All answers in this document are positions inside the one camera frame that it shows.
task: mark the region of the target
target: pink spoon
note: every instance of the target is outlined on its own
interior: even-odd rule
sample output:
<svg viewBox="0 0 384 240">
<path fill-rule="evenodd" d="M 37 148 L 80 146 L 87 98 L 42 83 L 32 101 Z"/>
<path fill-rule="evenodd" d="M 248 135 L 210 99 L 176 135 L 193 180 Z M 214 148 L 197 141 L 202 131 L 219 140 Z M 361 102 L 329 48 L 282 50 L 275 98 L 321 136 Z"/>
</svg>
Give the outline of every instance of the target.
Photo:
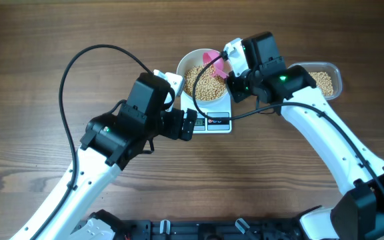
<svg viewBox="0 0 384 240">
<path fill-rule="evenodd" d="M 203 54 L 204 65 L 208 64 L 209 62 L 211 62 L 213 59 L 215 59 L 219 55 L 220 55 L 220 53 L 216 50 L 210 50 L 208 52 L 205 52 Z M 213 66 L 215 68 L 215 72 L 211 75 L 212 77 L 215 77 L 216 75 L 222 77 L 223 79 L 225 79 L 227 77 L 227 74 L 223 71 L 224 62 L 223 62 L 222 58 L 218 59 L 213 64 Z"/>
</svg>

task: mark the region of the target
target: wooden table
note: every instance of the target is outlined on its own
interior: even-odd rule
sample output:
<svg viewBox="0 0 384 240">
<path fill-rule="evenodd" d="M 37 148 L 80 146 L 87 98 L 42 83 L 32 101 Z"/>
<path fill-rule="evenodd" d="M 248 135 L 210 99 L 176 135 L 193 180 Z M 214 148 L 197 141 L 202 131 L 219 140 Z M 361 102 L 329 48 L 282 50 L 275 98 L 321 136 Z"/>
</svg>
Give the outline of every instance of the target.
<svg viewBox="0 0 384 240">
<path fill-rule="evenodd" d="M 32 216 L 71 161 L 57 94 L 63 70 L 98 43 L 134 53 L 150 69 L 175 72 L 199 48 L 271 31 L 287 65 L 334 63 L 341 96 L 330 101 L 384 159 L 384 2 L 122 1 L 0 5 L 0 239 Z M 113 50 L 82 56 L 65 85 L 76 146 L 88 121 L 128 96 L 143 70 Z M 237 115 L 254 98 L 233 106 Z M 303 136 L 282 117 L 254 115 L 228 135 L 155 140 L 108 186 L 87 214 L 121 219 L 292 217 L 341 195 Z"/>
</svg>

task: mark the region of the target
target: kitchen scale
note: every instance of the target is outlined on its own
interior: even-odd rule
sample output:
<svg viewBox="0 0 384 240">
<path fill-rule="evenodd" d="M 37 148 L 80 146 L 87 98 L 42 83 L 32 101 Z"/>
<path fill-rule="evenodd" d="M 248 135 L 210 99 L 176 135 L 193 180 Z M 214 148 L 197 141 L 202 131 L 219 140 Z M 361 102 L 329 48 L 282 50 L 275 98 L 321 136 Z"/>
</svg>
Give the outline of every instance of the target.
<svg viewBox="0 0 384 240">
<path fill-rule="evenodd" d="M 196 110 L 192 98 L 184 91 L 180 96 L 180 108 L 187 111 L 187 109 Z M 205 106 L 200 106 L 200 110 L 210 117 L 232 117 L 231 111 L 231 96 L 225 94 L 222 98 L 214 101 L 214 103 L 206 103 Z M 198 114 L 193 133 L 230 133 L 232 131 L 232 121 L 214 121 L 207 119 L 201 114 Z"/>
</svg>

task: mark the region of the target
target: plastic container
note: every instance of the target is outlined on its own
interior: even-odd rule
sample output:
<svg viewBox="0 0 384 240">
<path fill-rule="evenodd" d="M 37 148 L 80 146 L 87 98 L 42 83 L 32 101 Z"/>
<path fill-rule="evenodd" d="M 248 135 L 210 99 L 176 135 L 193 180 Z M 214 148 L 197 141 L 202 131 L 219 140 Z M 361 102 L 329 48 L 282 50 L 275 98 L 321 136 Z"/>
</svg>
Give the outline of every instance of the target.
<svg viewBox="0 0 384 240">
<path fill-rule="evenodd" d="M 204 62 L 203 62 L 203 54 L 208 52 L 208 51 L 216 51 L 216 50 L 212 50 L 212 49 L 197 49 L 197 50 L 194 50 L 194 51 L 186 54 L 186 56 L 184 56 L 182 58 L 182 60 L 180 60 L 180 63 L 177 66 L 176 74 L 185 77 L 185 73 L 188 70 L 192 69 L 193 67 L 203 65 L 204 64 Z M 223 70 L 224 70 L 225 73 L 231 71 L 231 66 L 230 66 L 229 62 L 224 62 Z M 189 96 L 185 91 L 183 91 L 182 94 L 184 94 L 188 99 L 190 99 L 192 101 L 192 97 Z M 220 102 L 220 100 L 222 100 L 222 98 L 224 96 L 226 96 L 226 94 L 228 94 L 228 93 L 227 93 L 227 90 L 225 89 L 224 94 L 222 94 L 222 96 L 220 96 L 219 98 L 216 98 L 216 99 L 210 100 L 210 101 L 197 100 L 197 104 L 200 107 L 201 106 L 204 107 L 204 106 L 216 104 L 216 103 Z"/>
<path fill-rule="evenodd" d="M 333 100 L 336 97 L 340 96 L 340 93 L 343 90 L 343 84 L 341 82 L 340 71 L 336 66 L 334 66 L 334 64 L 326 62 L 303 62 L 294 63 L 290 67 L 296 65 L 302 66 L 308 72 L 326 72 L 331 78 L 331 84 L 333 85 L 333 94 L 330 96 L 324 96 L 324 98 L 326 100 Z"/>
</svg>

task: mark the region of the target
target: wooden surface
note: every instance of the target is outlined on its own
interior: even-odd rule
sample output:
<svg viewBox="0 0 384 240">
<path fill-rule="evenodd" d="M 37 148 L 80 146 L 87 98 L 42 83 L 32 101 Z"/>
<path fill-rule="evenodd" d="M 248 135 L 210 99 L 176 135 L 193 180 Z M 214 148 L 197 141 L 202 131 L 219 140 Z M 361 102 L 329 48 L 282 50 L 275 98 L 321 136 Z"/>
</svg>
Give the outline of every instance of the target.
<svg viewBox="0 0 384 240">
<path fill-rule="evenodd" d="M 287 65 L 328 61 L 340 68 L 343 92 L 330 104 L 384 159 L 382 1 L 0 5 L 0 239 L 23 226 L 71 161 L 57 93 L 77 52 L 114 44 L 150 69 L 175 72 L 194 49 L 222 49 L 261 31 L 272 31 Z M 77 146 L 87 122 L 126 98 L 140 72 L 112 50 L 76 62 L 64 102 Z M 234 115 L 253 104 L 234 105 Z M 236 121 L 228 135 L 195 135 L 190 142 L 158 137 L 155 146 L 153 155 L 132 160 L 88 213 L 106 209 L 121 219 L 151 220 L 292 217 L 341 198 L 308 142 L 276 115 Z"/>
</svg>

